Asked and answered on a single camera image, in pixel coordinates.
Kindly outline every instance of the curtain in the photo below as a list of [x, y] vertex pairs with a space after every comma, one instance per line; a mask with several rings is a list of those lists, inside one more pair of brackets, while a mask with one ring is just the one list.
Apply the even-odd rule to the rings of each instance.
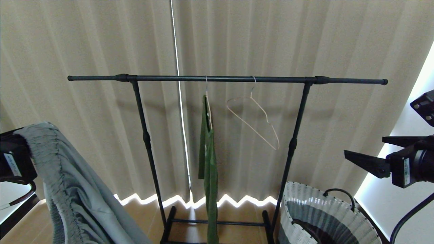
[[[288, 180], [355, 193], [366, 172], [343, 150], [377, 155], [390, 134], [434, 39], [433, 1], [174, 1], [180, 75], [329, 76], [389, 79], [387, 86], [311, 88]], [[280, 149], [226, 108], [249, 96], [274, 125]], [[277, 197], [302, 84], [210, 82], [220, 197]], [[204, 82], [182, 82], [193, 199]], [[231, 109], [276, 145], [265, 116], [248, 100]]]
[[[120, 199], [154, 195], [132, 86], [66, 77], [176, 75], [170, 2], [2, 1], [0, 38], [2, 132], [50, 121]], [[178, 84], [139, 85], [163, 200], [188, 201]]]

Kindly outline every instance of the striped basket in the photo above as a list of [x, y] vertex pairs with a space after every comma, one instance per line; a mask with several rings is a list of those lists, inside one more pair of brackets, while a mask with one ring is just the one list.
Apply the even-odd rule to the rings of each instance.
[[290, 181], [282, 204], [280, 244], [381, 244], [361, 212], [327, 191]]

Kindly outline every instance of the clothes rack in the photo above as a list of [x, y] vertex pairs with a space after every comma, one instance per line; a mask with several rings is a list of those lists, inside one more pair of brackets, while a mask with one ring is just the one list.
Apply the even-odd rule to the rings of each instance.
[[[229, 225], [242, 225], [242, 226], [260, 226], [265, 228], [268, 244], [274, 244], [273, 233], [276, 227], [277, 218], [279, 215], [280, 203], [282, 201], [283, 192], [285, 189], [285, 183], [288, 178], [289, 167], [294, 156], [294, 151], [297, 147], [297, 137], [303, 117], [304, 109], [306, 106], [307, 96], [309, 94], [310, 87], [312, 85], [322, 85], [327, 83], [352, 83], [352, 84], [379, 84], [386, 85], [388, 81], [386, 79], [347, 79], [347, 78], [329, 78], [325, 76], [315, 77], [267, 77], [267, 76], [255, 76], [256, 82], [272, 82], [272, 83], [303, 83], [302, 98], [297, 114], [296, 124], [293, 131], [293, 137], [289, 143], [288, 158], [285, 163], [285, 169], [283, 170], [282, 182], [280, 185], [279, 196], [277, 198], [276, 209], [274, 211], [273, 220], [270, 222], [267, 211], [262, 212], [263, 223], [252, 222], [232, 222], [232, 221], [218, 221], [217, 224], [229, 224]], [[130, 82], [133, 86], [137, 107], [140, 115], [140, 122], [143, 129], [143, 141], [145, 143], [146, 150], [148, 152], [149, 163], [151, 166], [152, 178], [155, 184], [155, 191], [157, 194], [158, 205], [161, 212], [161, 218], [163, 220], [164, 232], [161, 237], [160, 244], [194, 244], [190, 242], [176, 242], [169, 241], [169, 235], [172, 228], [172, 223], [208, 223], [207, 220], [190, 220], [190, 219], [178, 219], [175, 218], [176, 207], [172, 206], [168, 218], [166, 218], [163, 204], [161, 200], [160, 187], [157, 179], [157, 172], [155, 170], [154, 157], [151, 150], [151, 137], [148, 133], [145, 121], [145, 115], [143, 113], [143, 105], [141, 102], [138, 81], [188, 81], [188, 82], [254, 82], [252, 76], [137, 76], [129, 74], [119, 74], [115, 76], [68, 76], [69, 81], [79, 80], [116, 80], [120, 82]]]

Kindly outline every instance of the green pants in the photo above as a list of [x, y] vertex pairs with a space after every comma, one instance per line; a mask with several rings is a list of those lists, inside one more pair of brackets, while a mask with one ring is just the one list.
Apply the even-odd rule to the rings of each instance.
[[203, 98], [201, 143], [199, 147], [199, 179], [204, 179], [208, 213], [208, 244], [218, 244], [217, 235], [217, 162], [214, 150], [214, 130], [208, 119], [207, 97]]

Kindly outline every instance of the white label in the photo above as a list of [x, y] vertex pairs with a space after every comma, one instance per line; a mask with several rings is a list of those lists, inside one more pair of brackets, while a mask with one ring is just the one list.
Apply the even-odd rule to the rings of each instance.
[[404, 159], [404, 185], [410, 183], [410, 159]]
[[10, 169], [12, 170], [12, 173], [14, 176], [21, 176], [21, 172], [18, 169], [18, 166], [16, 165], [15, 159], [13, 159], [13, 156], [8, 153], [3, 153], [4, 157], [6, 158], [7, 163], [9, 164]]

